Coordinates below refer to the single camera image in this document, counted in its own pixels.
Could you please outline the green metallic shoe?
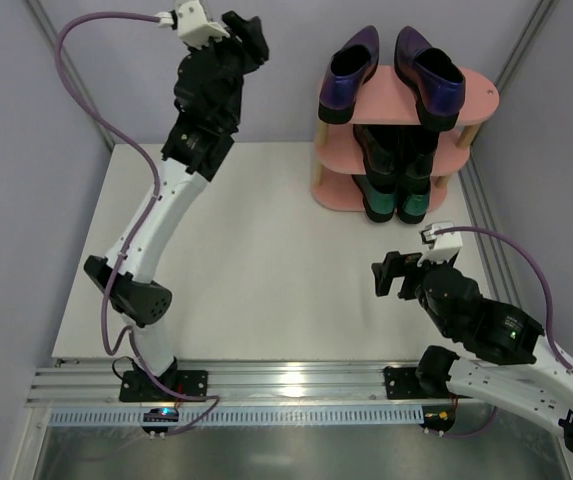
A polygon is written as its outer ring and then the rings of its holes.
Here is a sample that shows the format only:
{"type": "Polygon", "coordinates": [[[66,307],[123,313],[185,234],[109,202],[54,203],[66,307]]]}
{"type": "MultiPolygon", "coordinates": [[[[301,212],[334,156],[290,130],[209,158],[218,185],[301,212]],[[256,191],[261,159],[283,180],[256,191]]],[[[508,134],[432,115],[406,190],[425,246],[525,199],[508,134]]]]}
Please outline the green metallic shoe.
{"type": "Polygon", "coordinates": [[[353,175],[352,181],[359,190],[366,216],[374,223],[390,221],[397,206],[397,188],[377,189],[365,175],[353,175]]]}
{"type": "Polygon", "coordinates": [[[426,216],[430,205],[431,186],[421,189],[398,188],[397,216],[406,224],[418,224],[426,216]]]}

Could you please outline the purple shoe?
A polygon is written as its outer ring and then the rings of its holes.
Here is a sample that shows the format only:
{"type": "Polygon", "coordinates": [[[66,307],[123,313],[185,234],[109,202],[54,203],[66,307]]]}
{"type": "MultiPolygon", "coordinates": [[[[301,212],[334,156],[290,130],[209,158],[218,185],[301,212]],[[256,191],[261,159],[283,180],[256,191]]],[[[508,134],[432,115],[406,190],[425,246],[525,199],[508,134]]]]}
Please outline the purple shoe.
{"type": "Polygon", "coordinates": [[[326,124],[348,123],[361,86],[375,74],[380,39],[375,26],[354,34],[331,58],[318,97],[318,119],[326,124]]]}
{"type": "Polygon", "coordinates": [[[415,28],[397,35],[394,69],[412,91],[420,125],[432,132],[455,127],[466,98],[466,78],[451,58],[415,28]]]}

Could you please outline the black glossy shoe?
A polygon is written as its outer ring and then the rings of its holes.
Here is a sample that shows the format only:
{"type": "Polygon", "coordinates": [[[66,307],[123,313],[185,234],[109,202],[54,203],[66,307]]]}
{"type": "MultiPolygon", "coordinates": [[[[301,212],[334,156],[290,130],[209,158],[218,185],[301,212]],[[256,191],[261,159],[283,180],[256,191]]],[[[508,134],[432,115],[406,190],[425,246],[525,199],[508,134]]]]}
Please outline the black glossy shoe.
{"type": "Polygon", "coordinates": [[[368,181],[382,193],[393,193],[397,183],[402,129],[395,125],[354,124],[352,131],[362,151],[368,181]]]}
{"type": "Polygon", "coordinates": [[[429,189],[440,134],[421,125],[403,128],[403,145],[399,181],[413,193],[429,189]]]}

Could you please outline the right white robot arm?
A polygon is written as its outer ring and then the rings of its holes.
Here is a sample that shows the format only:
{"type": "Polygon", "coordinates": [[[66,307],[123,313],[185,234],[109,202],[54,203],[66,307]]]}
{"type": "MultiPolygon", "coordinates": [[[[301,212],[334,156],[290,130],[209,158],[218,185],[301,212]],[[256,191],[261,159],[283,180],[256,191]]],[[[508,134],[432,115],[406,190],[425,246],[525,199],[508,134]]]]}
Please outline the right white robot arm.
{"type": "Polygon", "coordinates": [[[400,279],[399,298],[417,301],[440,334],[471,355],[429,346],[416,369],[427,395],[483,400],[562,438],[573,453],[573,373],[555,359],[539,322],[484,297],[451,262],[394,251],[371,270],[377,296],[400,279]]]}

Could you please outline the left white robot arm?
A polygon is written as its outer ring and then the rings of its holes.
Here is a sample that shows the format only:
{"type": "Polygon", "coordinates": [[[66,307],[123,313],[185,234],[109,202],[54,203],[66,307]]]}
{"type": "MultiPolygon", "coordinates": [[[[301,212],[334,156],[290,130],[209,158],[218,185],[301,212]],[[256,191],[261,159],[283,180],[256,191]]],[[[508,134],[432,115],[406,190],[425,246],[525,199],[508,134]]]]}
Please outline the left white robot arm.
{"type": "Polygon", "coordinates": [[[84,271],[103,294],[101,313],[122,316],[139,367],[154,381],[176,365],[164,316],[171,292],[154,279],[182,217],[213,180],[240,124],[246,75],[269,59],[262,21],[234,11],[220,23],[202,22],[182,37],[189,53],[174,86],[178,117],[152,164],[153,184],[126,231],[84,271]]]}

